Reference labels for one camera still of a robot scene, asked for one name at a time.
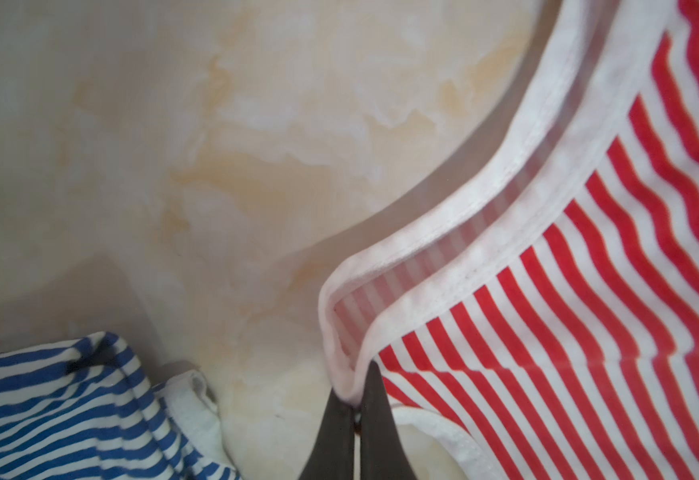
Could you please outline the navy white striped tank top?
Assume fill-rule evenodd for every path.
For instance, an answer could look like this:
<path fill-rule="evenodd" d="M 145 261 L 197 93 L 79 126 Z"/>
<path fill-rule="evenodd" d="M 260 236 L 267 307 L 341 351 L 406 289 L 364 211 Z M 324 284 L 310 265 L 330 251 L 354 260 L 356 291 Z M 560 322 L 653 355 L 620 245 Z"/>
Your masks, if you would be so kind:
<path fill-rule="evenodd" d="M 238 477 L 199 371 L 151 382 L 110 332 L 0 354 L 0 479 Z"/>

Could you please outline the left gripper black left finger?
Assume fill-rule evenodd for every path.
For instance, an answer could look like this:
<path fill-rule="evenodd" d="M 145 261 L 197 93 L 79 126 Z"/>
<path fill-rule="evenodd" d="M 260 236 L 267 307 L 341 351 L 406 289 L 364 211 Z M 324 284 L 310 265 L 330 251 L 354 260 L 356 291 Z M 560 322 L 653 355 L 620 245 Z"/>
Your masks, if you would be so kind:
<path fill-rule="evenodd" d="M 314 448 L 299 480 L 352 480 L 355 409 L 331 391 Z"/>

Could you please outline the red white striped tank top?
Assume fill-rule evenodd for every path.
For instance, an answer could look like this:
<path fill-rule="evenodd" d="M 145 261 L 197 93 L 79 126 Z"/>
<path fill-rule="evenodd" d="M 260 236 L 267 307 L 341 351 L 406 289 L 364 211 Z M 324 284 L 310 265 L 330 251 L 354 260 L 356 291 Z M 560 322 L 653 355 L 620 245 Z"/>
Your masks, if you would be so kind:
<path fill-rule="evenodd" d="M 699 479 L 699 1 L 565 1 L 499 148 L 322 288 L 471 479 Z"/>

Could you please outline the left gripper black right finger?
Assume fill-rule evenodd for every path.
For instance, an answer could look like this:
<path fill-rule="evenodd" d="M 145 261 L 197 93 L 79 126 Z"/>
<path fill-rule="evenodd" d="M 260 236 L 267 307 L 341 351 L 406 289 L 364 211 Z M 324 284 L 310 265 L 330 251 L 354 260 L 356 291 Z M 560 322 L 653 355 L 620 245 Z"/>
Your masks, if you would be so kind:
<path fill-rule="evenodd" d="M 365 378 L 363 400 L 359 406 L 359 432 L 361 432 L 361 479 L 405 480 L 415 479 L 413 467 L 405 455 L 405 449 L 395 426 L 387 390 L 381 370 L 375 362 L 369 364 Z"/>

